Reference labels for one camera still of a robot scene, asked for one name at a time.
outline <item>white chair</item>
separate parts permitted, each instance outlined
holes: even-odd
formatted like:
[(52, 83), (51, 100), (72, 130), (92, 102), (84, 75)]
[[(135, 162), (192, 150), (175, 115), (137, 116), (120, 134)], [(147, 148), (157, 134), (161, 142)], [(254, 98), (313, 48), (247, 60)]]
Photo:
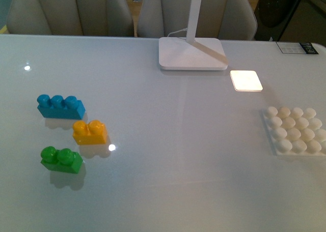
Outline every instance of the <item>white chair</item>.
[[(187, 27), (191, 0), (143, 0), (137, 35), (160, 38)], [(196, 37), (253, 40), (257, 21), (248, 0), (202, 0)], [(186, 32), (172, 36), (185, 37)]]
[(13, 0), (11, 34), (134, 36), (126, 0)]

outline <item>glowing light square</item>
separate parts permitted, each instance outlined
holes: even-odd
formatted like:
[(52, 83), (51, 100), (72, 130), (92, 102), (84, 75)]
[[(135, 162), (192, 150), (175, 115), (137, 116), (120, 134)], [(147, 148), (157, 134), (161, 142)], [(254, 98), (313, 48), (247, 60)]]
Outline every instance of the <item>glowing light square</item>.
[(260, 92), (263, 90), (255, 71), (232, 70), (230, 76), (236, 91)]

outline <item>yellow lego brick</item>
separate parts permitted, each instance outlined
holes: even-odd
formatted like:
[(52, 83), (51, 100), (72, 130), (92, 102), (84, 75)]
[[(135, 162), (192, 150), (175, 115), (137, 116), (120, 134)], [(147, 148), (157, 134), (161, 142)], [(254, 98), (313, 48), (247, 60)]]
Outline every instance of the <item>yellow lego brick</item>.
[(104, 123), (93, 120), (86, 124), (80, 120), (72, 126), (72, 137), (78, 145), (84, 144), (106, 144), (107, 130)]

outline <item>blue lego brick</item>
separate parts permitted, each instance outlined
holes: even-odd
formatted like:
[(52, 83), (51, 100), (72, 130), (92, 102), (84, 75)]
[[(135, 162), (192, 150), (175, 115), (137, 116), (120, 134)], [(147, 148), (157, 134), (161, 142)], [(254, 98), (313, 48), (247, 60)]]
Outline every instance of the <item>blue lego brick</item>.
[(37, 109), (45, 118), (50, 119), (83, 119), (85, 108), (82, 101), (74, 96), (68, 96), (65, 100), (62, 96), (40, 95)]

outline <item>green lego brick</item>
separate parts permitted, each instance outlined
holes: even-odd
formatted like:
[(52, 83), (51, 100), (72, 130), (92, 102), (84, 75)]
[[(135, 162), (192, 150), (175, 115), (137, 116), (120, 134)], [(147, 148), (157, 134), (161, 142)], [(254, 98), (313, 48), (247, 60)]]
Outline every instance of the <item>green lego brick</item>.
[(54, 147), (46, 147), (41, 152), (41, 163), (49, 170), (58, 172), (78, 173), (83, 159), (77, 152), (65, 148), (56, 150)]

